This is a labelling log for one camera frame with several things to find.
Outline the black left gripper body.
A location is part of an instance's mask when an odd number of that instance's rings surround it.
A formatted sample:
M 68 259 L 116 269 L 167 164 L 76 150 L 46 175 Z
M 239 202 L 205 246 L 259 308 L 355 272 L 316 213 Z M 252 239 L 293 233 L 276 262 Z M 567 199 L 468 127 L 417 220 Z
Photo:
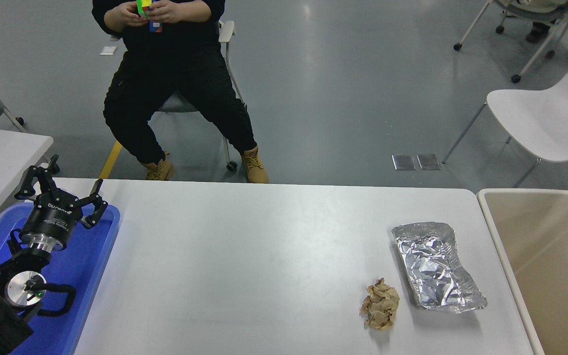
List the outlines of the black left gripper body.
M 68 192 L 59 192 L 56 197 L 41 193 L 20 232 L 24 243 L 35 235 L 52 237 L 59 243 L 69 243 L 77 221 L 82 218 L 81 207 L 72 207 L 77 197 Z

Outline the person's right hand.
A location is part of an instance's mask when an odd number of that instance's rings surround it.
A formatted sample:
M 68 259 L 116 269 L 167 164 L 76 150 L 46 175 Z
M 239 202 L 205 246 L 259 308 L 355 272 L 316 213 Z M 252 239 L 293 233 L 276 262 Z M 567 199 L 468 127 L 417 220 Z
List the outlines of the person's right hand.
M 104 23 L 112 32 L 122 33 L 128 27 L 146 25 L 146 20 L 139 17 L 137 4 L 131 1 L 108 10 L 104 15 Z

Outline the person's left hand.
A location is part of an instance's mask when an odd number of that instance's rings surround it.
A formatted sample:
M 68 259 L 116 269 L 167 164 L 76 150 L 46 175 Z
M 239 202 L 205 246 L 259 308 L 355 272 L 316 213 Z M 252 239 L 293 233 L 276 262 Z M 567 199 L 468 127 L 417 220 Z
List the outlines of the person's left hand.
M 178 23 L 187 19 L 183 6 L 171 0 L 153 1 L 147 15 L 153 22 Z

